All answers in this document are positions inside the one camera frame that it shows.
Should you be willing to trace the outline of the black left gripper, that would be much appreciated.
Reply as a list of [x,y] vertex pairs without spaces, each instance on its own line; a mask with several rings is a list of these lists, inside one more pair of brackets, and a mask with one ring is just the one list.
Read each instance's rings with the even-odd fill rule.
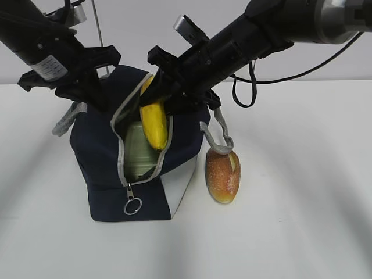
[[75,37],[18,38],[17,56],[31,68],[18,81],[24,90],[57,87],[55,95],[60,98],[108,110],[96,69],[119,64],[121,54],[113,45],[84,47]]

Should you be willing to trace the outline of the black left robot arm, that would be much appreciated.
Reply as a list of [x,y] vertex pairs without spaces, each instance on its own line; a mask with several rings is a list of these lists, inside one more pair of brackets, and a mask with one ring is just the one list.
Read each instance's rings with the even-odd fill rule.
[[81,1],[50,13],[32,1],[1,1],[1,43],[31,68],[17,82],[24,90],[49,88],[104,112],[109,101],[97,70],[118,66],[121,55],[113,45],[85,47],[73,28],[85,20]]

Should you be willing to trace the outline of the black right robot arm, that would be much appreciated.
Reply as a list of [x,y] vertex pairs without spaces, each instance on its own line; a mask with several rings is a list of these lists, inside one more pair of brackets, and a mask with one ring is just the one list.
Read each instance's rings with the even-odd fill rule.
[[214,110],[220,98],[213,87],[256,59],[296,43],[343,44],[371,31],[370,1],[250,1],[242,15],[213,37],[188,16],[174,29],[190,48],[176,57],[159,46],[148,53],[158,70],[140,105],[164,102],[170,115]]

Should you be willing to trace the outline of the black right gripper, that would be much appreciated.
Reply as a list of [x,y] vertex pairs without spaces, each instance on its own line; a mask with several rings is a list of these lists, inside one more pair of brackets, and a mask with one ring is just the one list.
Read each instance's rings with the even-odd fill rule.
[[164,101],[168,116],[186,115],[220,107],[212,87],[221,81],[216,53],[221,47],[214,40],[201,42],[176,57],[159,46],[148,52],[148,62],[158,70],[141,87],[140,106]]

